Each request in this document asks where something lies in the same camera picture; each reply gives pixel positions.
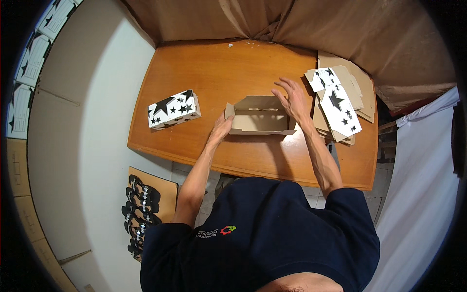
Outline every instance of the person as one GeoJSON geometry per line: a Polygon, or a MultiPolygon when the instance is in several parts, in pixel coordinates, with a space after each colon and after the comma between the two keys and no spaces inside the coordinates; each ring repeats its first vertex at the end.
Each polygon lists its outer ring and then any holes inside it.
{"type": "Polygon", "coordinates": [[[325,208],[310,208],[294,182],[240,178],[194,228],[214,152],[232,127],[221,115],[181,186],[171,223],[146,231],[140,281],[148,291],[356,292],[372,278],[379,239],[363,193],[344,188],[300,86],[273,89],[301,127],[325,208]]]}

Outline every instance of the wooden board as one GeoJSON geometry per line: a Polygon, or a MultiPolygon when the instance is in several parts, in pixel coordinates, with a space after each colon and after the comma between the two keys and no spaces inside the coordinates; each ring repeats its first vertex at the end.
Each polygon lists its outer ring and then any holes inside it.
{"type": "MultiPolygon", "coordinates": [[[[298,82],[309,96],[311,108],[311,88],[304,73],[316,68],[316,55],[315,51],[253,40],[161,44],[136,101],[128,147],[194,165],[226,103],[235,104],[247,95],[272,95],[270,90],[276,87],[273,82],[279,76],[298,82]],[[158,132],[149,129],[147,106],[190,88],[198,96],[202,117],[158,132]]],[[[338,143],[336,149],[344,186],[371,190],[378,124],[361,118],[359,121],[362,131],[356,134],[355,145],[338,143]]],[[[242,177],[288,179],[317,187],[303,132],[298,126],[296,129],[294,135],[288,136],[227,136],[216,151],[212,170],[242,177]]]]}
{"type": "Polygon", "coordinates": [[[159,201],[159,212],[156,213],[157,217],[162,223],[170,223],[175,213],[175,205],[177,203],[178,184],[145,173],[136,168],[130,167],[128,175],[134,174],[141,179],[143,184],[149,185],[161,193],[161,200],[159,201]]]}

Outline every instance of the tiled floor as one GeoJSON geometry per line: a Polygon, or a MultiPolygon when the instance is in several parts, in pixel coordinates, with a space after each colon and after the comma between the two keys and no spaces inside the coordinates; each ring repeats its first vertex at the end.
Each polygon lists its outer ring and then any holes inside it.
{"type": "MultiPolygon", "coordinates": [[[[367,200],[368,209],[371,214],[371,219],[376,225],[381,214],[382,206],[386,200],[389,184],[392,177],[393,164],[377,164],[375,172],[375,180],[373,182],[373,190],[364,192],[367,200]]],[[[172,181],[182,185],[188,176],[191,166],[173,163],[172,166],[172,181]]],[[[219,180],[219,172],[211,171],[207,181],[207,194],[204,197],[203,203],[196,217],[195,227],[202,225],[212,211],[212,204],[214,203],[214,189],[219,180]]],[[[326,200],[321,194],[319,188],[304,186],[303,192],[305,197],[312,208],[324,209],[326,200]]]]}

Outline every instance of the brown fabric curtain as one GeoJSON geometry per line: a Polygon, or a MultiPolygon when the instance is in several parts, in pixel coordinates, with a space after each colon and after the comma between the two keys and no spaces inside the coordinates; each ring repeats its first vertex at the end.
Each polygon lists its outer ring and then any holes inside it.
{"type": "Polygon", "coordinates": [[[394,111],[455,86],[447,49],[417,0],[122,1],[155,43],[243,37],[351,60],[394,111]]]}

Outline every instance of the navy blue t-shirt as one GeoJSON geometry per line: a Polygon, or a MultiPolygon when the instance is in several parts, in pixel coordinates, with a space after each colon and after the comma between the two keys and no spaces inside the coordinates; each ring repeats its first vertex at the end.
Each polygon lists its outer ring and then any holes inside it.
{"type": "Polygon", "coordinates": [[[140,280],[144,292],[255,291],[314,272],[356,292],[372,278],[379,252],[361,191],[335,190],[321,210],[310,208],[297,183],[242,178],[219,195],[202,226],[149,228],[140,280]]]}

